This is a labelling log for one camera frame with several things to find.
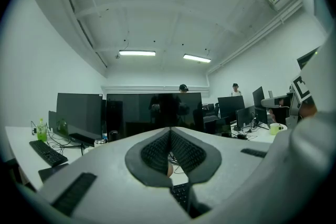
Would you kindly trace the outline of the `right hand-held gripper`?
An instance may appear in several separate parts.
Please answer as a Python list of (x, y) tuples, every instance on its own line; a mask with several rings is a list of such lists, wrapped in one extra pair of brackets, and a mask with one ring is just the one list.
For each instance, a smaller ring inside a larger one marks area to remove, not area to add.
[(299, 119), (302, 104), (309, 98), (319, 112), (335, 112), (335, 33), (331, 33), (325, 43), (310, 58), (291, 86), (292, 98), (289, 95), (263, 99), (265, 108), (289, 108), (286, 118), (287, 127), (295, 127)]

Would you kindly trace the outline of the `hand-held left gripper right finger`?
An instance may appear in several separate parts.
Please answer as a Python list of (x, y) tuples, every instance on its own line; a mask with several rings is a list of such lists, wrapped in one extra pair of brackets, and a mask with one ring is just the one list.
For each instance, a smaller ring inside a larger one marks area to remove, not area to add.
[(202, 133), (183, 127), (170, 129), (172, 151), (188, 178), (189, 201), (214, 208), (245, 184), (263, 160), (244, 149), (266, 152), (270, 143)]

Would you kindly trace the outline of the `person's right hand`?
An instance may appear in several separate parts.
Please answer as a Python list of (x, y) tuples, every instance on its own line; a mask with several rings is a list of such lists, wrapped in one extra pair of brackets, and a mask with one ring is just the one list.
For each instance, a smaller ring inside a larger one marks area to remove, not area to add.
[(314, 116), (317, 113), (317, 108), (313, 103), (303, 103), (299, 110), (299, 115), (302, 118)]

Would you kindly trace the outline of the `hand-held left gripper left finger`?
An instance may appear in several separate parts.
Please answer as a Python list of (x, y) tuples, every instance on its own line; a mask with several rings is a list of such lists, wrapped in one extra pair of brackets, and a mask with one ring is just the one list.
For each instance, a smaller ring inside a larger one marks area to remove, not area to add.
[(187, 223), (189, 215), (168, 188), (147, 187), (125, 165), (127, 151), (162, 129), (99, 146), (51, 176), (38, 194), (52, 204), (81, 173), (96, 180), (73, 211), (72, 223)]

